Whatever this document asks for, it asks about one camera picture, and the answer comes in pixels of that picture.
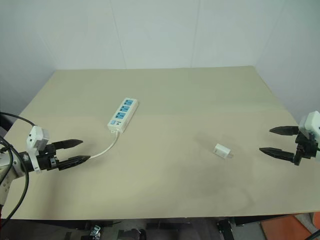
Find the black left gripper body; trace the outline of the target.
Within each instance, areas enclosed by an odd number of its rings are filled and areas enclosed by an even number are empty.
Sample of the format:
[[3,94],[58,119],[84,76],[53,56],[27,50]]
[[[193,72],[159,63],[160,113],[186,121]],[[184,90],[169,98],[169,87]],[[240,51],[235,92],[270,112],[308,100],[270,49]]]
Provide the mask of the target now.
[[36,157],[41,170],[49,171],[58,168],[59,160],[56,156],[58,146],[57,143],[51,143],[46,145],[43,150],[38,151]]

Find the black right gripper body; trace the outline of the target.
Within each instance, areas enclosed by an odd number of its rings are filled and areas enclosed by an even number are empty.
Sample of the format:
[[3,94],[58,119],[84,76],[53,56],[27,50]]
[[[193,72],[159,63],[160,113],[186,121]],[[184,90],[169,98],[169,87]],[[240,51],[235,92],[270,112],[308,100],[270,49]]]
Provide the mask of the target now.
[[295,142],[297,143],[293,163],[299,166],[302,158],[311,159],[317,156],[317,140],[313,133],[305,136],[301,131],[298,133]]

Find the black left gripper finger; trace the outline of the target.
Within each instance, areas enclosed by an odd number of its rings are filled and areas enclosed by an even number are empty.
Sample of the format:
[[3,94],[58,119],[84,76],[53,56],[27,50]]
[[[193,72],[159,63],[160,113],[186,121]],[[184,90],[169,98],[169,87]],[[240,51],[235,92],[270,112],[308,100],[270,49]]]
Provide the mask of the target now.
[[54,142],[53,146],[56,150],[60,150],[60,149],[73,148],[73,147],[78,146],[82,143],[83,143],[83,141],[79,140],[79,139],[68,139],[68,140]]
[[88,159],[90,159],[89,155],[79,155],[75,157],[71,157],[68,160],[64,160],[62,162],[58,163],[58,170],[62,171],[68,168],[73,168],[75,166],[78,166],[84,162],[86,162]]

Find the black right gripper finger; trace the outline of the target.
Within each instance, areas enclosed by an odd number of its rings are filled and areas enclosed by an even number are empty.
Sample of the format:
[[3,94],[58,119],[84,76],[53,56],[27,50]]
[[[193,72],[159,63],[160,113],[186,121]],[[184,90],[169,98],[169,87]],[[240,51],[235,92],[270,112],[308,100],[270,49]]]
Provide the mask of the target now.
[[292,152],[283,151],[282,149],[273,147],[261,147],[259,150],[275,159],[285,160],[291,163],[295,163],[295,154]]
[[298,126],[277,126],[270,129],[269,132],[282,136],[295,136],[299,134],[300,130]]

